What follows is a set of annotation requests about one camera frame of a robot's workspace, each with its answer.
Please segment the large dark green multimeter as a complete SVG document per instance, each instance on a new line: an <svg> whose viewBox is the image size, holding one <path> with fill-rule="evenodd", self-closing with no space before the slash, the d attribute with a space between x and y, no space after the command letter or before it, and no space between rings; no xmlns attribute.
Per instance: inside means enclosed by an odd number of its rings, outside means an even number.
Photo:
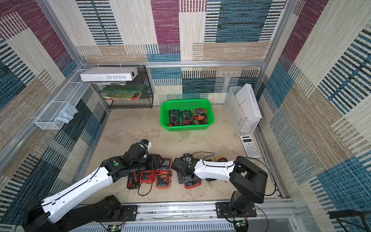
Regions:
<svg viewBox="0 0 371 232"><path fill-rule="evenodd" d="M173 109L169 111L169 123L168 126L180 126L180 110L179 109Z"/></svg>

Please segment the small dark green multimeter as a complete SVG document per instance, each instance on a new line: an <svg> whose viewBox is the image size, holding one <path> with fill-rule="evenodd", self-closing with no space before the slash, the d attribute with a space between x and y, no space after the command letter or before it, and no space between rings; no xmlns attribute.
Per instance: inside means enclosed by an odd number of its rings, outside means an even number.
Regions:
<svg viewBox="0 0 371 232"><path fill-rule="evenodd" d="M182 126L194 125L194 116L191 110L181 111Z"/></svg>

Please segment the orange clamp multimeter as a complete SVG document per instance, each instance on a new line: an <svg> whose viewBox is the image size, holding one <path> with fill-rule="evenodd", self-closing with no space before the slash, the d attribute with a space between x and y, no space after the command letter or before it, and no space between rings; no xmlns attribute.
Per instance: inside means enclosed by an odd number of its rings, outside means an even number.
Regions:
<svg viewBox="0 0 371 232"><path fill-rule="evenodd" d="M193 117L194 117L194 121L196 122L197 125L208 124L206 112L207 112L207 110L205 110L203 108L194 109Z"/></svg>

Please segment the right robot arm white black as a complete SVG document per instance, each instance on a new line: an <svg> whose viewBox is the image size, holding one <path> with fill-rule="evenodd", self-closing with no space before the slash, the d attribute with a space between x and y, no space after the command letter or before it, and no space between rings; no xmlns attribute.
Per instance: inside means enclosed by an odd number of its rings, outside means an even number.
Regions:
<svg viewBox="0 0 371 232"><path fill-rule="evenodd" d="M255 217L255 204L264 203L269 175L247 157L213 162L185 154L173 161L172 170L177 172L184 184L212 179L229 182L236 188L228 204L215 204L218 218Z"/></svg>

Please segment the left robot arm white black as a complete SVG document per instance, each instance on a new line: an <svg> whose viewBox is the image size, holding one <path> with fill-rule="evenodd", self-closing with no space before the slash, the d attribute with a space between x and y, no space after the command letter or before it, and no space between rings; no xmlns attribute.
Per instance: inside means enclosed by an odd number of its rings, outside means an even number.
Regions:
<svg viewBox="0 0 371 232"><path fill-rule="evenodd" d="M30 201L23 216L24 231L60 232L57 223L76 205L130 173L143 171L151 146L147 139L134 143L124 155L104 160L95 171L68 188L42 200Z"/></svg>

